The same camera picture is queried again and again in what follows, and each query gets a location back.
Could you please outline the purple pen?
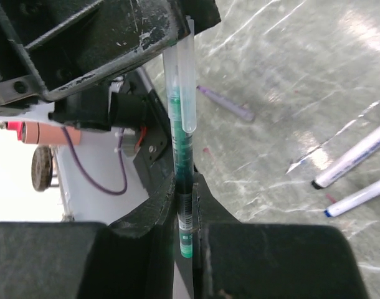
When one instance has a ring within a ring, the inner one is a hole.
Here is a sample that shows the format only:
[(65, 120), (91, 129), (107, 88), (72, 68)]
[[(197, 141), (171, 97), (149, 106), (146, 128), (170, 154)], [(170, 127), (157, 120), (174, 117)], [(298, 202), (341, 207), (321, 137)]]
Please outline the purple pen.
[(250, 111), (247, 108), (241, 107), (234, 103), (233, 101), (229, 100), (228, 98), (212, 91), (209, 88), (202, 87), (198, 85), (196, 87), (204, 96), (206, 96), (208, 99), (210, 99), (212, 102), (218, 104), (222, 108), (226, 109), (227, 111), (230, 111), (231, 113), (235, 114), (237, 117), (243, 119), (244, 121), (251, 122), (255, 119), (255, 114)]

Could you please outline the black white marker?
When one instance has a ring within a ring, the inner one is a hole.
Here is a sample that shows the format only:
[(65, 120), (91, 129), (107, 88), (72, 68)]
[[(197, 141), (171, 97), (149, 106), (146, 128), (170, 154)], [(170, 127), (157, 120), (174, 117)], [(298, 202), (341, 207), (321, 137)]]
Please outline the black white marker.
[(319, 173), (311, 181), (311, 185), (315, 189), (330, 186), (379, 149), (380, 126)]

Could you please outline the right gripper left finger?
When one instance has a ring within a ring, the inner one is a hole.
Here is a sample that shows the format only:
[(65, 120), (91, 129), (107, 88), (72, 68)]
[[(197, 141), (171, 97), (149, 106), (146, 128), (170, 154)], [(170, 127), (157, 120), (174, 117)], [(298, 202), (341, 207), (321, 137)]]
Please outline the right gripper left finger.
[(171, 298), (174, 178), (110, 225), (0, 222), (0, 298)]

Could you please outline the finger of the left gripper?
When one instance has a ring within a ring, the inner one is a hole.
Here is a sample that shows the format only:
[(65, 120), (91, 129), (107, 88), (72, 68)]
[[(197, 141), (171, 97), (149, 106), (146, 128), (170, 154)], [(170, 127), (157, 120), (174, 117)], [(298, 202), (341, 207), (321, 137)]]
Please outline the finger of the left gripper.
[(184, 0), (183, 8), (186, 15), (194, 20), (195, 33), (201, 33), (221, 22), (215, 0)]
[(131, 71), (189, 34), (179, 1), (0, 1), (0, 28), (47, 101)]

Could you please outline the blue white marker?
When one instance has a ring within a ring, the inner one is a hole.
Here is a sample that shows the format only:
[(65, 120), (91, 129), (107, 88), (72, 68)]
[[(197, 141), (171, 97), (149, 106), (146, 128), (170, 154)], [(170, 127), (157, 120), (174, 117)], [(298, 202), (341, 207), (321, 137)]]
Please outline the blue white marker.
[(380, 180), (328, 206), (324, 214), (326, 217), (337, 217), (378, 196), (380, 196)]

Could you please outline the green pen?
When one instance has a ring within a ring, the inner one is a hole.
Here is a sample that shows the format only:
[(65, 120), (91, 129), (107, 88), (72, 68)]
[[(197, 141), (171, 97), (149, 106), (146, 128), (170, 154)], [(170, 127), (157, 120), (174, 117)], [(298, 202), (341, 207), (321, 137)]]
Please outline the green pen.
[(178, 201), (179, 248), (184, 258), (191, 258), (193, 256), (192, 187), (194, 184), (192, 134), (183, 130), (178, 87), (174, 87), (168, 95), (168, 112), (176, 182), (175, 195)]

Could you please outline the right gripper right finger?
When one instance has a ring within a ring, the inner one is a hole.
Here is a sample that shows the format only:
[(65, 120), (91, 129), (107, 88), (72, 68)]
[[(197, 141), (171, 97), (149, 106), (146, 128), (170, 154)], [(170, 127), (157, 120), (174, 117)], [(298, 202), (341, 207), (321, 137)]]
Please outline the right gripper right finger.
[(193, 187), (196, 298), (367, 298), (354, 253), (329, 225), (243, 223)]

